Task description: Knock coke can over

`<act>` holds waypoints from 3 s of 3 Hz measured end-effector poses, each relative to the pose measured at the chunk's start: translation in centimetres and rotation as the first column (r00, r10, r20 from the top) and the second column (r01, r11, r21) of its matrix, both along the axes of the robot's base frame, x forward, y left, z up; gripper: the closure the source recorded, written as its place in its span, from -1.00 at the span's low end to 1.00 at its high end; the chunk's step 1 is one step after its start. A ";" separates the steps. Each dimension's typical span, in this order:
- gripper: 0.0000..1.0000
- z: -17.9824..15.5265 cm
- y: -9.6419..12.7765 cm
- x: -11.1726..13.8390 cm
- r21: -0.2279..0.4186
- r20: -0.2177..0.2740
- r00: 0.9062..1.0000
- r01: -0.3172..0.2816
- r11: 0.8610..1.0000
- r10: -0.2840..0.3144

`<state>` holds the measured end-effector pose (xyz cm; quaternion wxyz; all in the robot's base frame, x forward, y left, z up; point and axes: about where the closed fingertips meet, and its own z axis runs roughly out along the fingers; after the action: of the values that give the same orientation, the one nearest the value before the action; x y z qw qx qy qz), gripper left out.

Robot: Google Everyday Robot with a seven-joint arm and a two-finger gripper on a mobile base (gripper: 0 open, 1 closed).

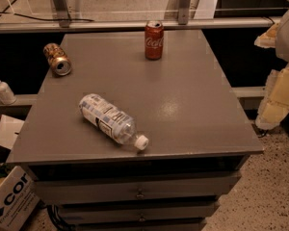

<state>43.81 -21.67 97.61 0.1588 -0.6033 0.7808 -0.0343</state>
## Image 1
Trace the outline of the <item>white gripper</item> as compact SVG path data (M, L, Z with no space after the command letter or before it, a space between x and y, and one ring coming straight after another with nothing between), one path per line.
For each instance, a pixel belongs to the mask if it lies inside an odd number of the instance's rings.
M276 48L276 55L289 63L289 10L265 33L258 36L254 45L261 48ZM281 71L269 74L265 96L257 112L255 125L262 130L272 130L289 114L289 64Z

